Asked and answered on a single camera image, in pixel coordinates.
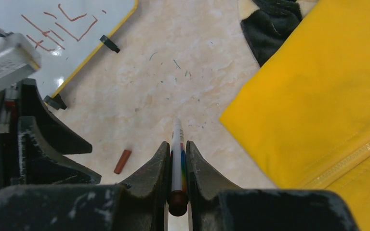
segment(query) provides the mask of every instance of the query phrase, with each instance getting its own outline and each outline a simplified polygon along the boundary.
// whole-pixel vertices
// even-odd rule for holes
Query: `yellow jacket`
[[[279,187],[334,191],[370,230],[370,0],[321,0],[220,120]]]

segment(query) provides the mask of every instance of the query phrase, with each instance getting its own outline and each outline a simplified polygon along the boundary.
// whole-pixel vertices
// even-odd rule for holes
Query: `zipper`
[[[327,180],[330,180],[332,177],[334,177],[334,175],[338,171],[342,170],[344,167],[350,166],[350,164],[353,164],[353,161],[356,160],[357,158],[360,157],[368,158],[370,156],[370,154],[368,155],[368,153],[370,153],[370,142],[361,146],[360,148],[352,152],[350,155],[348,155],[345,159],[341,160],[340,162],[338,162],[337,164],[335,164],[334,166],[330,167],[325,172],[320,174],[318,177],[314,178],[312,181],[307,183],[304,186],[304,188],[320,188],[318,185],[325,183],[325,181]]]

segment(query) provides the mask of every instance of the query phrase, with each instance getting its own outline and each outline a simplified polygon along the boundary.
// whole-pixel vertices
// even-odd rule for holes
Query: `marker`
[[[184,131],[181,121],[176,119],[172,132],[172,181],[168,195],[168,211],[176,217],[186,213],[188,194],[186,194],[186,167],[184,149]]]

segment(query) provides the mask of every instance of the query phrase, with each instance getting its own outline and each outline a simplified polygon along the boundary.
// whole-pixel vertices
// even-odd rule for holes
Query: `beige tile floor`
[[[259,69],[236,0],[139,0],[112,39],[121,52],[102,48],[61,92],[69,108],[55,115],[93,145],[70,158],[102,184],[119,182],[171,141],[178,117],[185,139],[224,176],[243,188],[274,187],[218,120]],[[124,149],[132,155],[116,175]],[[169,226],[187,230],[187,216],[170,217]]]

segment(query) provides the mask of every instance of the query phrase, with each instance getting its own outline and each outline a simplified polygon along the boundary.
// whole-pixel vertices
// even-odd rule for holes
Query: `black marker cap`
[[[180,217],[186,213],[188,201],[188,195],[184,191],[172,191],[168,196],[168,211],[173,216]]]

